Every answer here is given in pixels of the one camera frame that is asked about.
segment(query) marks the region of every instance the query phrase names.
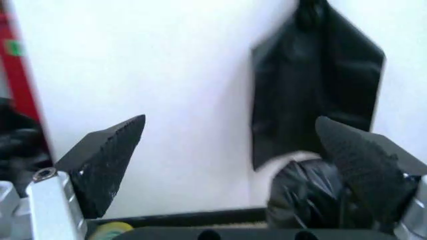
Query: crumpled black plastic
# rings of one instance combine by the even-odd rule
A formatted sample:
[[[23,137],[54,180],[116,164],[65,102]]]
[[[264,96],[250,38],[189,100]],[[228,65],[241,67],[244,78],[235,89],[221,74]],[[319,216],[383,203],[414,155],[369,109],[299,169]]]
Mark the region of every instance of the crumpled black plastic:
[[[369,131],[384,53],[326,0],[311,2],[318,5],[300,4],[253,50],[255,170],[294,151],[323,154],[315,131],[318,116]],[[311,24],[305,23],[307,16]]]
[[[337,167],[322,159],[291,161],[274,177],[266,209],[270,228],[376,229],[372,214],[348,189]]]
[[[24,198],[34,173],[51,166],[41,126],[0,98],[0,180],[12,182]]]

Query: black plastic bag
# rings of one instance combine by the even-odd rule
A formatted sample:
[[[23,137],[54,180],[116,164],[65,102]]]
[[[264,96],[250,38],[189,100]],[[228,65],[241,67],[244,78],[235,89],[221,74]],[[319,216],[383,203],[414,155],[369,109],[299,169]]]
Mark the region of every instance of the black plastic bag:
[[[322,159],[291,161],[274,177],[266,219],[270,228],[391,230],[374,221],[335,165]]]
[[[294,151],[324,153],[321,115],[369,131],[384,57],[326,0],[300,0],[253,50],[253,168]]]

